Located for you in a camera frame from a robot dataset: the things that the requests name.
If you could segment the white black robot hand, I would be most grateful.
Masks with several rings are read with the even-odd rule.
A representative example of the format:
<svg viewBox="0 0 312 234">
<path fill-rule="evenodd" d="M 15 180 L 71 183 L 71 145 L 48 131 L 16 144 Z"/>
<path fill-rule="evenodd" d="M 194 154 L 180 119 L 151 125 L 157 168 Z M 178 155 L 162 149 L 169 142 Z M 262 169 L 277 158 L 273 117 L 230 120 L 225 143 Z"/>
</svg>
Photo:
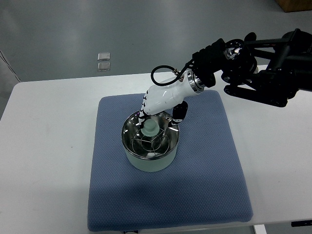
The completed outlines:
<svg viewBox="0 0 312 234">
<path fill-rule="evenodd" d="M 147 90 L 139 111 L 140 128 L 143 128 L 148 116 L 159 114 L 171 108 L 173 108 L 173 119 L 170 126 L 179 124 L 185 118 L 188 107 L 184 98 L 196 96 L 203 92 L 204 84 L 190 70 L 184 72 L 183 75 L 183 81 L 176 81 L 165 86 L 153 85 Z"/>
</svg>

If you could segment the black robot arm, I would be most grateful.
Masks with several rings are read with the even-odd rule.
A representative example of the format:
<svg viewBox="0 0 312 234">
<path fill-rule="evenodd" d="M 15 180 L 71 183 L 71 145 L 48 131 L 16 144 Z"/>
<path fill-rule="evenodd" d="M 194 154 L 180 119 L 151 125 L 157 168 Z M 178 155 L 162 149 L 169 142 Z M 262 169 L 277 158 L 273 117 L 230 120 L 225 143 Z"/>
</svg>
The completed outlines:
<svg viewBox="0 0 312 234">
<path fill-rule="evenodd" d="M 218 39 L 194 53 L 187 67 L 208 88 L 222 71 L 226 94 L 285 107 L 299 90 L 312 90 L 312 36 L 295 29 L 280 39 L 257 40 L 254 32 Z"/>
</svg>

